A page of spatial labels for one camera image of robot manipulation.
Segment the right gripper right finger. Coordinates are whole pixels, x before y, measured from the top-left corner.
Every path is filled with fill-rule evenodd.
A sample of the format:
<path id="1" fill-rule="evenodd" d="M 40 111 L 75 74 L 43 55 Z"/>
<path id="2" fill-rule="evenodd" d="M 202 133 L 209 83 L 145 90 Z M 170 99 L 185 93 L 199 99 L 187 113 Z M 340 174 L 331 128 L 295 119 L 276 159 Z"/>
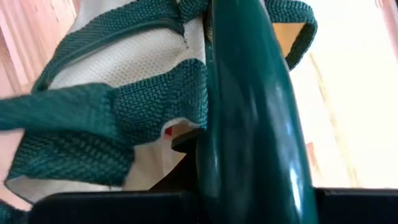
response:
<path id="1" fill-rule="evenodd" d="M 320 224 L 398 224 L 398 189 L 316 188 Z"/>

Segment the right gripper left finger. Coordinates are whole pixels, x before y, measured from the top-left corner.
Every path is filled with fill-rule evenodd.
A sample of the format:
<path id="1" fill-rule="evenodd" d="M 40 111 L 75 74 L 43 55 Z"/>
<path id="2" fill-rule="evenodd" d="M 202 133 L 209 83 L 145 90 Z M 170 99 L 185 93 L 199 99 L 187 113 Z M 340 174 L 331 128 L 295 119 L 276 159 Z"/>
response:
<path id="1" fill-rule="evenodd" d="M 194 129 L 172 141 L 185 157 L 151 189 L 54 194 L 33 206 L 27 224 L 205 224 L 196 166 L 204 132 Z"/>

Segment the cream canvas green-trimmed garden bag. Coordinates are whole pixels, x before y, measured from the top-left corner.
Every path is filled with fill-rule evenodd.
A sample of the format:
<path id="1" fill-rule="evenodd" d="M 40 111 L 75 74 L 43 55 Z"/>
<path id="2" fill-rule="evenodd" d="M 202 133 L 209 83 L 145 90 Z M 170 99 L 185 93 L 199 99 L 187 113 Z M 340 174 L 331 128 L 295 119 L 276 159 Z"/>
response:
<path id="1" fill-rule="evenodd" d="M 317 33 L 314 12 L 299 0 L 261 2 L 289 72 Z M 6 186 L 33 208 L 54 194 L 146 191 L 170 173 L 185 157 L 172 141 L 207 130 L 211 3 L 81 0 L 32 91 L 0 100 L 0 131 L 24 131 Z M 198 166 L 197 184 L 214 224 Z M 0 224 L 27 224 L 30 211 L 0 201 Z"/>

